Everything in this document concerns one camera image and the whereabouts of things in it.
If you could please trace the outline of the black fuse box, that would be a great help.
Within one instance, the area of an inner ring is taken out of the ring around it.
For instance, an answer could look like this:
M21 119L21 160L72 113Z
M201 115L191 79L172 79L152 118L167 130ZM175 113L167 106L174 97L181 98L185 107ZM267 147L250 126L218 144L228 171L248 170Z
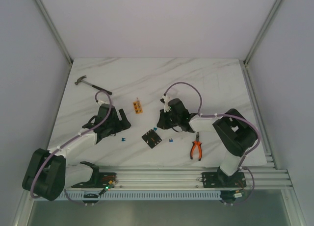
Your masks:
M160 136L153 129L147 131L141 138L151 149L162 142Z

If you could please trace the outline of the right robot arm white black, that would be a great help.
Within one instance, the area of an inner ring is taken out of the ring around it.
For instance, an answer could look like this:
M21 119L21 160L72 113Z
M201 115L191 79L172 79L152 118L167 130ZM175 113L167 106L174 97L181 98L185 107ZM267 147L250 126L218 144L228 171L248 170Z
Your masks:
M224 114L189 113L183 102L163 95L164 107L159 112L157 127L167 130L179 127L182 132L216 132L226 148L224 159L216 172L208 173L203 183L208 187L231 188L242 180L242 163L261 142L261 134L236 109Z

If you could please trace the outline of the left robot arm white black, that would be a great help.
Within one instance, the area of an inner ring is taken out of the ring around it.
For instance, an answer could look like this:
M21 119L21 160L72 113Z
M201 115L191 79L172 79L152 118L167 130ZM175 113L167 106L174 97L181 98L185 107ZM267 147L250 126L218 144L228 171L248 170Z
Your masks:
M65 144L37 149L30 159L22 188L32 197L55 200L69 187L98 188L104 186L100 168L77 157L102 139L115 136L131 127L123 109L102 104L97 115L84 124L79 133Z

